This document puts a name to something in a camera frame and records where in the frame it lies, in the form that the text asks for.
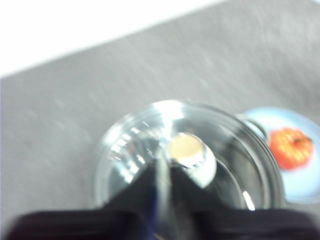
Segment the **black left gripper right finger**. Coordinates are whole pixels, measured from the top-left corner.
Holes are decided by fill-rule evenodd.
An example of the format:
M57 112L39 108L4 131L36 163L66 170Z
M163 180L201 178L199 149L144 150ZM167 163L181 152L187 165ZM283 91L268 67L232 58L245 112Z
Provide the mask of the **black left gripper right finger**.
M229 208L178 167L170 169L179 235L187 240L318 240L306 213L288 209Z

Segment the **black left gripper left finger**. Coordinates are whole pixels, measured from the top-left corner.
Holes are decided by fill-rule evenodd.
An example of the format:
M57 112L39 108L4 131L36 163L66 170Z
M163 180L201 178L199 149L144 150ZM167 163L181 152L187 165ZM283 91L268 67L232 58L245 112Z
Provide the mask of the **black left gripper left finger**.
M148 240L158 205L156 168L148 166L109 203L91 210L38 211L20 216L7 240Z

